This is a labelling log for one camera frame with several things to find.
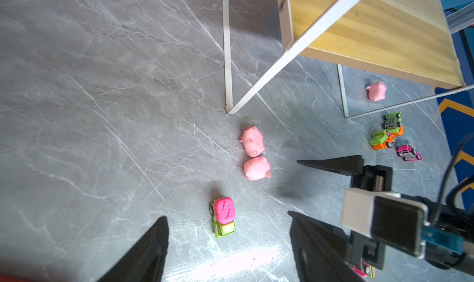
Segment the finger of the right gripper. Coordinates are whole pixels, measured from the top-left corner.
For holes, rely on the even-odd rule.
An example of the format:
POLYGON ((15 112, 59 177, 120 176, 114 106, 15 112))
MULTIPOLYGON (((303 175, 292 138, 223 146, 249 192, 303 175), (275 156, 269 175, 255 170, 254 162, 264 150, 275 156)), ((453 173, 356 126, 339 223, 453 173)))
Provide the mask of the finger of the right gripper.
POLYGON ((360 155, 319 161, 297 160, 297 163, 306 167, 350 177, 361 174, 364 170, 364 159, 360 155))

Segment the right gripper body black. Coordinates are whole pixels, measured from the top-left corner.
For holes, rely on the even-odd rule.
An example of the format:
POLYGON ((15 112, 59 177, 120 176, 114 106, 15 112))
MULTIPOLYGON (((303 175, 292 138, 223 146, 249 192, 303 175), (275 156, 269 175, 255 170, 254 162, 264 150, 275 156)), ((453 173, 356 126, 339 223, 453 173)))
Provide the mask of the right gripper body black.
POLYGON ((351 229, 348 262, 357 268, 362 263, 382 270, 385 264, 386 245, 375 241, 370 231, 375 209, 375 197, 391 191, 393 170, 381 165, 363 167, 354 175, 344 195, 344 226, 351 229))

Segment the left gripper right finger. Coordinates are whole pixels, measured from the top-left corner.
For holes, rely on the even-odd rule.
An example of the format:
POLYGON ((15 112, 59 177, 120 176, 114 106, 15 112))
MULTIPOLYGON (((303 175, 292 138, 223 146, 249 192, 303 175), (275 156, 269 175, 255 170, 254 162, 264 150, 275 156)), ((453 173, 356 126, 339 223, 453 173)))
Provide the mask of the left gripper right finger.
POLYGON ((289 211, 290 239, 301 282, 362 282, 348 264, 352 245, 333 225, 289 211))

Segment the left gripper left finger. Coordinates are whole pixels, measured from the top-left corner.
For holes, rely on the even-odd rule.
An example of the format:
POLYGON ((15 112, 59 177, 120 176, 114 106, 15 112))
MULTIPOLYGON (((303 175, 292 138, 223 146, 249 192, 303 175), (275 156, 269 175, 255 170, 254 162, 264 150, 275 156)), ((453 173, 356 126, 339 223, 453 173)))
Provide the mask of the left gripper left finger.
POLYGON ((169 225, 165 216, 135 243, 101 282, 160 282, 169 247, 169 225))

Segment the pink pig toy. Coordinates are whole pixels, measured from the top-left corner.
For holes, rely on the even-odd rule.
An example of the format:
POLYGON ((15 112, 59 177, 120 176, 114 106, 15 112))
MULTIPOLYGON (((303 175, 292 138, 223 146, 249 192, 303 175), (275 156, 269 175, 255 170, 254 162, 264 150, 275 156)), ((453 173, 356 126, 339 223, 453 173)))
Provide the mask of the pink pig toy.
POLYGON ((260 156, 265 151, 264 135, 256 126, 250 126, 244 130, 242 137, 238 140, 243 143, 244 150, 249 157, 260 156))
POLYGON ((250 181, 271 178, 270 162, 264 157, 254 157, 244 164, 244 174, 250 181))
POLYGON ((381 101, 385 99, 386 85, 384 82, 378 81, 365 88, 367 90, 368 98, 372 102, 381 101))

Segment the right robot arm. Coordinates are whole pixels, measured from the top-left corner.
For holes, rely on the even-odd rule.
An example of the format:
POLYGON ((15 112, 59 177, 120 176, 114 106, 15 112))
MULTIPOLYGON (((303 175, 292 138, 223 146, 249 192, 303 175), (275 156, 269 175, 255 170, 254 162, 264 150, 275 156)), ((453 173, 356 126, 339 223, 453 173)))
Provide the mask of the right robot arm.
POLYGON ((291 244, 302 282, 359 282, 384 267, 387 247, 442 270, 473 274, 474 215, 455 205, 473 178, 448 191, 445 172, 438 198, 431 201, 394 192, 392 168, 365 165, 361 156, 300 164, 351 177, 342 227, 290 212, 291 244))

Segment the yellow wooden two-tier shelf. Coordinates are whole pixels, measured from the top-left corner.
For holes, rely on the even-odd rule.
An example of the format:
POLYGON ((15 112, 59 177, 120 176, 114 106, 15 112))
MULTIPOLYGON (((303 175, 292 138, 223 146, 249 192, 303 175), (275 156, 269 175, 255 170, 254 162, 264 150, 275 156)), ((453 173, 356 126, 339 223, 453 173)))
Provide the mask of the yellow wooden two-tier shelf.
POLYGON ((277 0, 283 54, 238 101, 233 99, 230 0, 222 0, 225 105, 244 107, 295 57, 468 91, 440 0, 277 0))

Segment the pink green toy car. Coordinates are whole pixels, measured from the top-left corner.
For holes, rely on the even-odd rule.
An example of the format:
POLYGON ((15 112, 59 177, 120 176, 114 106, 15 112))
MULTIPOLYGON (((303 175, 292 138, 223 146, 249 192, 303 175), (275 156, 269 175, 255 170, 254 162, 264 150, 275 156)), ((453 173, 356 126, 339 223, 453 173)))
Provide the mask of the pink green toy car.
POLYGON ((351 266, 354 272, 364 278, 375 278, 375 268, 365 262, 362 263, 361 268, 357 268, 355 266, 351 266))

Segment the green orange toy truck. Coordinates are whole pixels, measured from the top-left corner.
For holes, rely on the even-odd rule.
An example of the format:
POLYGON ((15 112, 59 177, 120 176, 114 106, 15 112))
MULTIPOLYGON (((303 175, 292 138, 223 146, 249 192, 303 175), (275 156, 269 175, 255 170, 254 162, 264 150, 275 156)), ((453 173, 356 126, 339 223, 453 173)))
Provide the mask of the green orange toy truck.
POLYGON ((395 145, 395 140, 404 134, 404 127, 395 129, 387 129, 374 133, 369 145, 374 150, 379 151, 386 148, 392 148, 395 145))

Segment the pink grey toy truck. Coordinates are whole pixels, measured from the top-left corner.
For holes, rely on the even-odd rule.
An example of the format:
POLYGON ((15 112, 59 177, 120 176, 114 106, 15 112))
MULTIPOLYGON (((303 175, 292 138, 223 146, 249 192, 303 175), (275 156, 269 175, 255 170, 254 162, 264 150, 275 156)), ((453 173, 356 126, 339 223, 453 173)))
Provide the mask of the pink grey toy truck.
POLYGON ((396 141, 397 156, 401 157, 405 162, 422 161, 421 154, 417 151, 416 146, 409 140, 396 141))

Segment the green truck pink tank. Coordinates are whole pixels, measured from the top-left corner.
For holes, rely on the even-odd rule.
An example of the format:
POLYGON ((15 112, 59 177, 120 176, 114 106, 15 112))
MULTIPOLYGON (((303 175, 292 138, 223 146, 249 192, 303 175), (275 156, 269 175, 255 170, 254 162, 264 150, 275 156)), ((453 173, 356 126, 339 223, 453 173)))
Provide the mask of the green truck pink tank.
POLYGON ((236 210, 231 198, 220 198, 211 203, 209 207, 213 219, 216 239, 231 235, 236 231, 236 210))

